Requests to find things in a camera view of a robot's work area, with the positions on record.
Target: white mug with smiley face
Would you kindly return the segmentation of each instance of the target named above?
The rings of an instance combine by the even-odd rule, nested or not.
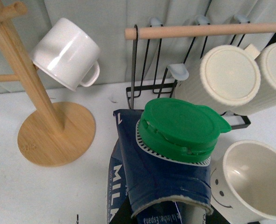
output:
[[[231,224],[276,220],[276,150],[253,140],[232,144],[212,165],[213,207]]]

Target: white curtain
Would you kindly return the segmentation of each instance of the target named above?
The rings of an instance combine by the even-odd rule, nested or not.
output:
[[[3,0],[4,5],[14,0]],[[61,17],[65,17],[95,40],[101,48],[100,77],[96,84],[131,80],[132,41],[124,38],[125,28],[149,26],[149,19],[157,17],[164,26],[193,25],[197,15],[205,15],[211,24],[231,23],[234,14],[247,16],[252,23],[276,22],[276,0],[27,0],[28,14],[13,19],[15,27],[28,51],[39,42]],[[241,48],[253,43],[263,49],[273,34],[246,35]],[[241,35],[235,38],[237,45]],[[205,37],[196,39],[186,66],[199,60]],[[205,52],[229,44],[232,36],[210,36]],[[163,39],[158,77],[168,64],[183,62],[192,38]],[[138,41],[137,79],[141,77],[146,40]],[[146,65],[147,79],[153,79],[156,67],[158,40],[150,41]],[[0,74],[12,73],[0,53]],[[38,72],[46,89],[61,87],[42,71]],[[22,91],[18,82],[0,83],[0,92]]]

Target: wooden branch peg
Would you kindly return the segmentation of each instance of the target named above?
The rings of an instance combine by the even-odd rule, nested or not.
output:
[[[20,15],[25,15],[27,11],[28,9],[26,5],[20,1],[17,1],[10,6],[0,9],[0,22],[10,20]]]
[[[10,75],[0,75],[0,82],[12,82],[19,81],[19,78],[15,74]]]

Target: wooden mug tree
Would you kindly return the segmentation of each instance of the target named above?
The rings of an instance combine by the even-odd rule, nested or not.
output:
[[[0,0],[0,50],[14,72],[0,75],[0,82],[20,81],[36,107],[18,133],[21,153],[41,166],[61,166],[87,151],[95,136],[95,121],[89,110],[79,104],[51,103],[10,20],[26,13],[22,2],[4,7]]]

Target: wooden dowel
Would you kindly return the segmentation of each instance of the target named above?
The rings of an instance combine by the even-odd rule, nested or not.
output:
[[[0,22],[0,50],[41,115],[40,122],[45,124],[46,131],[62,133],[64,121],[56,113],[11,20]]]
[[[138,33],[139,39],[276,33],[276,22],[201,26],[147,27],[139,28]],[[125,29],[125,39],[136,39],[136,29]]]
[[[0,9],[0,22],[12,19],[20,15],[25,15],[27,11],[28,9],[26,5],[20,1],[17,1],[10,6],[6,6]]]
[[[0,82],[12,82],[12,81],[19,81],[19,78],[15,74],[0,75]]]

